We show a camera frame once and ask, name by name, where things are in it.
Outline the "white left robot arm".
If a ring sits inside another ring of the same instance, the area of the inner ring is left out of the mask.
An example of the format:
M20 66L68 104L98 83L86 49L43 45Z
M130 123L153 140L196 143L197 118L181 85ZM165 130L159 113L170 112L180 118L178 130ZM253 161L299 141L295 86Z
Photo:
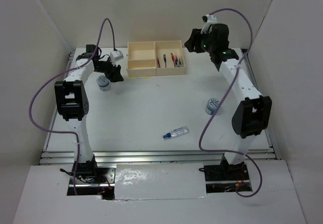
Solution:
M72 176L88 183L96 182L100 171L90 147L86 128L89 100L84 84L94 72L103 74L101 88L106 88L110 83L124 81L121 66L116 64L123 58L121 51L113 49L103 61L99 48L88 44L86 52L76 58L76 69L72 70L63 81L55 82L58 113L66 121L69 131L77 134L73 136L75 147Z

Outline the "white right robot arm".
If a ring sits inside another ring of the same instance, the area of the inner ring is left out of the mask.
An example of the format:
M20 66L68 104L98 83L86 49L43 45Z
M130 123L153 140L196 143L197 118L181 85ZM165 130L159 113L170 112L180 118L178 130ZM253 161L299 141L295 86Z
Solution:
M271 98L263 96L241 68L241 58L229 48L228 37L227 25L212 23L202 29L194 28L184 44L189 52L209 54L216 69L230 84L229 90L237 101L231 124L238 140L232 150L224 153L220 163L221 176L226 180L243 168L251 143L268 126L272 108Z

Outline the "blue ink pen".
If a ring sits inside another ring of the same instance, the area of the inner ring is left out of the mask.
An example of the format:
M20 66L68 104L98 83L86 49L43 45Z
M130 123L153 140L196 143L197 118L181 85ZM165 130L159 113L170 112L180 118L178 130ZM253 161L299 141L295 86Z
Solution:
M163 55L163 59L164 59L165 68L167 68L167 56L166 56L166 54Z

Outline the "red ink pen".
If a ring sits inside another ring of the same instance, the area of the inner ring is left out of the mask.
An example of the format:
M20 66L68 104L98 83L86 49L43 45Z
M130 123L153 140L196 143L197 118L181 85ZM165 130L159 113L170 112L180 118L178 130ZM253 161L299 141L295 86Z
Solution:
M179 63L178 63L178 58L177 58L177 56L175 56L175 64L176 64L176 67L179 67Z

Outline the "red gel pen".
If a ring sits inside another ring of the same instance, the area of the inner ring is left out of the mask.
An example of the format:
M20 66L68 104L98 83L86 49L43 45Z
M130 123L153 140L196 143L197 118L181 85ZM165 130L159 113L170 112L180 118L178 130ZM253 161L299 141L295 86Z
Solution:
M173 65L174 65L174 67L176 67L176 62L175 62L175 59L174 59L174 55L173 55L173 53L170 53L170 54L171 54Z

